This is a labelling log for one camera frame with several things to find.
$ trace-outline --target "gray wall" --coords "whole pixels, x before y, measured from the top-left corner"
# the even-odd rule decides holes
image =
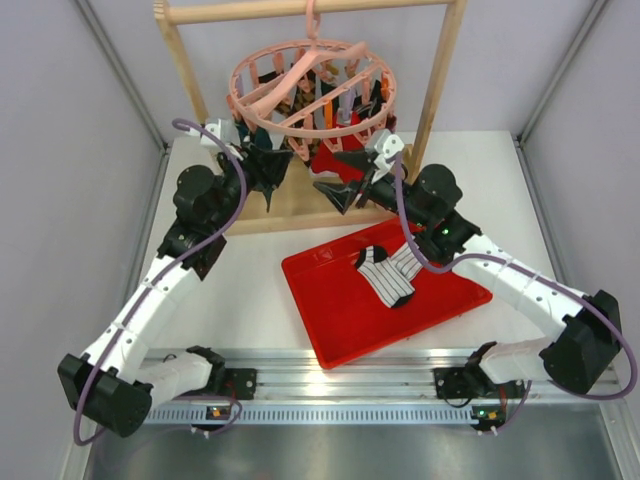
[[[0,478],[56,478],[56,367],[113,317],[159,153],[68,0],[0,16]]]
[[[435,128],[519,132],[591,1],[469,1]],[[173,138],[171,119],[193,114],[153,19],[152,0],[91,3],[163,135]],[[394,70],[400,130],[417,127],[443,12],[417,7],[323,16],[321,36],[364,39]],[[305,36],[303,17],[192,25],[181,32],[213,116],[227,115],[228,79],[242,58]]]
[[[640,351],[640,2],[614,0],[526,152],[573,283],[618,297]],[[617,366],[626,379],[623,356]],[[640,427],[640,389],[628,398]]]

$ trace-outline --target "pink hook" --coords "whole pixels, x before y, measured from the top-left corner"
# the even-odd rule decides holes
[[[315,0],[307,0],[307,37],[312,40],[311,47],[315,47],[315,41],[318,38],[318,30],[320,29],[320,14],[313,13]]]

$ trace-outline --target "metal floor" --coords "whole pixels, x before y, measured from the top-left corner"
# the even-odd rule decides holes
[[[238,426],[210,440],[188,430],[154,438],[166,429],[105,436],[96,448],[121,468],[107,472],[94,448],[85,480],[622,478],[597,405],[529,405],[508,430],[483,438],[470,427],[424,425]]]

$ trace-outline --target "orange clothespin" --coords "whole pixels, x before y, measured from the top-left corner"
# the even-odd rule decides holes
[[[331,100],[324,104],[324,125],[327,130],[333,128],[333,102]]]
[[[384,73],[380,79],[380,93],[385,102],[389,100],[389,78]]]

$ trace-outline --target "white table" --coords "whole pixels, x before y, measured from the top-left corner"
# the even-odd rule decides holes
[[[413,134],[402,135],[405,142]],[[423,163],[441,163],[456,175],[464,197],[458,210],[497,244],[552,276],[529,192],[508,132],[433,133]],[[173,144],[145,259],[146,272],[175,219],[176,179],[190,165],[211,165],[194,138]],[[366,228],[366,225],[227,237],[209,276],[178,307],[155,348],[194,344],[214,349],[311,348],[289,291],[281,261],[290,255]],[[541,336],[526,318],[499,299],[451,319],[389,349],[475,348],[487,341],[515,342]]]

